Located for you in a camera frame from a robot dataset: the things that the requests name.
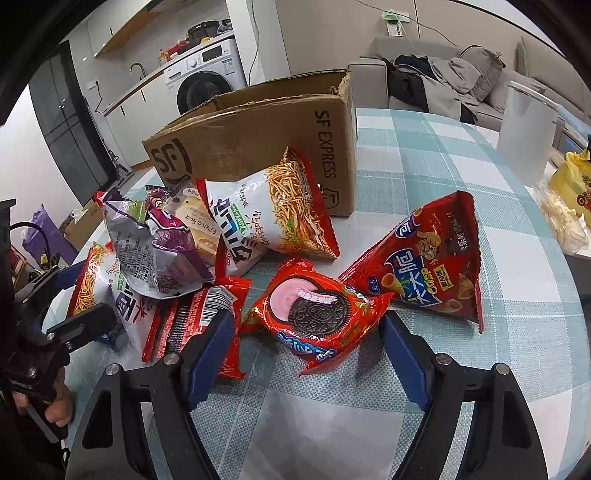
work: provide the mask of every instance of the crispy noodle snack bag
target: crispy noodle snack bag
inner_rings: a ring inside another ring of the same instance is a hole
[[[424,205],[359,257],[339,280],[372,295],[465,318],[484,330],[474,198],[455,192]]]
[[[310,160],[289,147],[277,165],[236,183],[196,181],[220,227],[231,262],[244,273],[271,248],[337,258],[339,246]]]
[[[129,341],[142,354],[142,361],[149,361],[154,334],[160,323],[158,302],[132,291],[121,274],[115,251],[94,244],[76,280],[67,316],[76,315],[101,302],[113,307]]]
[[[173,301],[163,325],[156,360],[168,353],[180,353],[193,335],[200,335],[219,309],[234,314],[235,335],[218,375],[240,380],[240,337],[242,307],[252,280],[247,278],[219,278],[211,287],[205,287],[192,295]]]
[[[289,258],[248,312],[241,332],[254,332],[262,324],[308,361],[300,375],[325,372],[361,343],[393,295],[367,298],[316,273],[309,260]]]

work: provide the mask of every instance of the blue white checkered tablecloth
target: blue white checkered tablecloth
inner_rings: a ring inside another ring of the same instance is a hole
[[[563,254],[535,203],[477,129],[454,120],[396,110],[358,109],[355,212],[333,219],[342,255],[317,269],[338,276],[419,206],[456,190],[473,194],[482,251],[485,332],[476,325],[397,308],[434,351],[463,365],[508,364],[528,401],[550,478],[561,479],[583,452],[589,405],[589,345],[579,297]],[[144,184],[161,184],[148,172]],[[92,240],[104,243],[103,226]],[[282,260],[269,254],[248,273],[246,308]],[[64,318],[71,290],[54,302],[46,325]],[[72,355],[66,381],[78,415],[108,363],[138,366],[96,343]],[[191,416],[222,480],[391,478],[423,413],[409,403],[374,333],[335,372],[298,378],[303,363],[270,336],[245,338],[242,381],[218,381]],[[472,405],[465,404],[441,478],[455,478]],[[167,477],[154,422],[149,442]]]

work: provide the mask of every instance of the bolt head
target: bolt head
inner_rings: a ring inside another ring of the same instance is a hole
[[[449,365],[452,363],[452,357],[450,357],[446,353],[438,353],[437,355],[435,355],[435,361],[439,365]]]
[[[117,365],[117,364],[110,364],[110,365],[107,365],[107,368],[105,368],[105,373],[109,376],[115,375],[118,372],[119,372],[119,365]]]
[[[501,375],[509,375],[511,373],[511,368],[505,364],[497,364],[495,368]]]
[[[169,353],[168,355],[164,355],[164,363],[166,365],[174,365],[180,357],[176,353]]]

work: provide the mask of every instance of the cabinet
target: cabinet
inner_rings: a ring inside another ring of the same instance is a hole
[[[178,117],[176,93],[156,77],[107,115],[121,153],[130,166],[148,160],[142,140]]]
[[[148,0],[107,0],[88,19],[88,35],[94,56],[124,45],[159,12],[148,12]]]

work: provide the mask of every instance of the cardboard box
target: cardboard box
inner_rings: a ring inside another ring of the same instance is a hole
[[[103,221],[103,211],[94,200],[84,205],[83,210],[84,215],[77,222],[72,220],[64,230],[66,240],[70,242],[77,252],[82,250],[96,227]]]
[[[219,95],[171,122],[144,148],[166,186],[237,181],[279,162],[292,145],[310,157],[330,215],[355,208],[355,110],[346,70],[270,80]]]

